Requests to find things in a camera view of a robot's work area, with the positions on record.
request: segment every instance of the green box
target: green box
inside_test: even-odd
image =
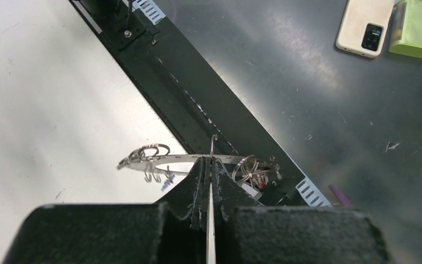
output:
[[[422,0],[402,0],[395,5],[389,51],[422,58]]]

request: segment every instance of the white table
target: white table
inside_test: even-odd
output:
[[[155,142],[185,153],[68,1],[0,1],[0,261],[38,206],[161,197],[115,169]]]

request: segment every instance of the smartphone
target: smartphone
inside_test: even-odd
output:
[[[395,0],[348,0],[336,46],[375,58],[382,51]]]

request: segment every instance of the black cable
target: black cable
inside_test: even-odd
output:
[[[125,29],[127,29],[127,26],[129,25],[130,13],[132,13],[133,8],[134,8],[134,0],[129,0],[129,13],[127,14],[127,23],[125,24]]]

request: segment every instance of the bolt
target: bolt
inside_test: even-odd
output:
[[[130,32],[130,30],[124,31],[124,37],[131,37],[131,36],[132,36],[132,32]]]

